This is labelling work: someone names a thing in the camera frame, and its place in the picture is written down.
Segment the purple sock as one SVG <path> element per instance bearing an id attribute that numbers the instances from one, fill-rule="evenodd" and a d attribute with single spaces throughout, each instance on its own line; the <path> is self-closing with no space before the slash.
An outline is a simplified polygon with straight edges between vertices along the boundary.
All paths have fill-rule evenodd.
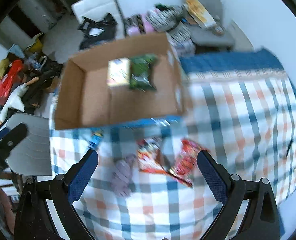
<path id="1" fill-rule="evenodd" d="M 130 154 L 116 162 L 112 172 L 111 188 L 118 197 L 128 197 L 130 195 L 130 183 L 136 161 L 137 156 Z"/>

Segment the blue stick snack packet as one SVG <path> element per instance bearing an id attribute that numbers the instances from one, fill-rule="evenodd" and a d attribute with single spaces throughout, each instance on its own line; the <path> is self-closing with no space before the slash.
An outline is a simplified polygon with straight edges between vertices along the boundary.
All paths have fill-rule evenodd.
<path id="1" fill-rule="evenodd" d="M 104 130 L 101 128 L 91 128 L 91 139 L 88 142 L 87 149 L 96 151 L 104 138 Z"/>

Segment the red white snack packet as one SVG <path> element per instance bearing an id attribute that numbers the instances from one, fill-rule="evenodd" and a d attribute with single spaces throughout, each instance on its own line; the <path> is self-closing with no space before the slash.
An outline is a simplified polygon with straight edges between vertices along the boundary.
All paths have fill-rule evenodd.
<path id="1" fill-rule="evenodd" d="M 164 158 L 161 137 L 148 137 L 137 141 L 137 159 L 140 172 L 169 175 L 170 163 Z"/>

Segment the green snack packet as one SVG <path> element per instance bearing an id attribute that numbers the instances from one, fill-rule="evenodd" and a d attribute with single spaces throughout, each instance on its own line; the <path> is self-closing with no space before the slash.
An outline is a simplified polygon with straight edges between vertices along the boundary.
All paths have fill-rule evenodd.
<path id="1" fill-rule="evenodd" d="M 153 68 L 158 62 L 156 54 L 144 54 L 130 58 L 130 89 L 156 90 L 153 81 Z"/>

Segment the grey plastic chair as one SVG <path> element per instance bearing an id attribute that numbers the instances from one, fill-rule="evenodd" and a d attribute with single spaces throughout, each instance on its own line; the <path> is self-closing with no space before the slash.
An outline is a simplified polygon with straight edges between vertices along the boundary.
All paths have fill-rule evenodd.
<path id="1" fill-rule="evenodd" d="M 51 176 L 48 119 L 27 113 L 16 113 L 6 123 L 13 129 L 18 124 L 27 126 L 27 136 L 6 160 L 10 169 L 22 176 Z"/>

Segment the white goose plush toy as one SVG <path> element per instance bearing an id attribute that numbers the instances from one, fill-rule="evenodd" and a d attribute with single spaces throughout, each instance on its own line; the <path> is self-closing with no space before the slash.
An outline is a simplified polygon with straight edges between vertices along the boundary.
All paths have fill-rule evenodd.
<path id="1" fill-rule="evenodd" d="M 4 123 L 4 121 L 6 120 L 9 109 L 15 109 L 24 112 L 24 103 L 22 102 L 22 96 L 28 91 L 29 86 L 36 83 L 39 79 L 39 77 L 35 77 L 32 80 L 18 86 L 13 90 L 8 100 L 6 101 L 3 109 L 1 110 L 0 128 L 2 126 L 2 123 Z"/>

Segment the red plastic bag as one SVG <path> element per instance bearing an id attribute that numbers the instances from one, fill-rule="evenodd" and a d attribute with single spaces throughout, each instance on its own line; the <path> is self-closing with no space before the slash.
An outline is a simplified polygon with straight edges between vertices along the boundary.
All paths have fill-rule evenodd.
<path id="1" fill-rule="evenodd" d="M 20 59 L 13 61 L 8 73 L 0 80 L 0 106 L 4 106 L 8 100 L 12 86 L 21 83 L 19 73 L 23 70 L 23 63 Z"/>

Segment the open cardboard milk box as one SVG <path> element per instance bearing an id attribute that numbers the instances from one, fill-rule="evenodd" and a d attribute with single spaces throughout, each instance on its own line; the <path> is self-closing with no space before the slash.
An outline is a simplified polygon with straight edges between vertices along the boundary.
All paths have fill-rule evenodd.
<path id="1" fill-rule="evenodd" d="M 181 73 L 165 33 L 79 52 L 63 70 L 55 128 L 131 127 L 177 119 L 185 113 Z"/>

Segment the black bag on chair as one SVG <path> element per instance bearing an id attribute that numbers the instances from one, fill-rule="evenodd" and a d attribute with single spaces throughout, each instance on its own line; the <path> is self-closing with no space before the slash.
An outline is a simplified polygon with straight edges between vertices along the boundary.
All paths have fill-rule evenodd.
<path id="1" fill-rule="evenodd" d="M 110 13 L 107 13 L 99 22 L 85 16 L 82 18 L 83 22 L 78 26 L 78 30 L 83 33 L 83 40 L 79 45 L 80 50 L 85 50 L 116 38 L 117 22 Z"/>

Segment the yellow snack bag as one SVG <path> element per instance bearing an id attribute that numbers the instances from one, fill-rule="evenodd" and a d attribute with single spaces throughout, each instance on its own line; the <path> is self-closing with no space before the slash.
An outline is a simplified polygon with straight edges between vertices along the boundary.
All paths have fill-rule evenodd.
<path id="1" fill-rule="evenodd" d="M 184 0 L 184 6 L 191 18 L 202 29 L 210 29 L 217 26 L 213 16 L 198 0 Z"/>

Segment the white padded chair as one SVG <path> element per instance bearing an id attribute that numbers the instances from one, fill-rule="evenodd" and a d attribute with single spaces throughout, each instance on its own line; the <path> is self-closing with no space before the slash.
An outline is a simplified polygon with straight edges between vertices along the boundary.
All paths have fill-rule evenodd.
<path id="1" fill-rule="evenodd" d="M 117 22 L 115 38 L 125 37 L 124 18 L 117 0 L 80 0 L 72 5 L 72 11 L 79 23 L 82 23 L 83 16 L 100 21 L 110 13 Z"/>

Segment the patterned tote bag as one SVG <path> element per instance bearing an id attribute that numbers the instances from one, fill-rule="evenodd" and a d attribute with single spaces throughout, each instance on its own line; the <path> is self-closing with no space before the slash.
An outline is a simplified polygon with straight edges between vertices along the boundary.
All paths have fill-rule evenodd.
<path id="1" fill-rule="evenodd" d="M 184 8 L 182 6 L 167 7 L 159 4 L 153 10 L 149 10 L 145 18 L 155 31 L 164 32 L 174 28 L 181 21 L 183 15 Z"/>

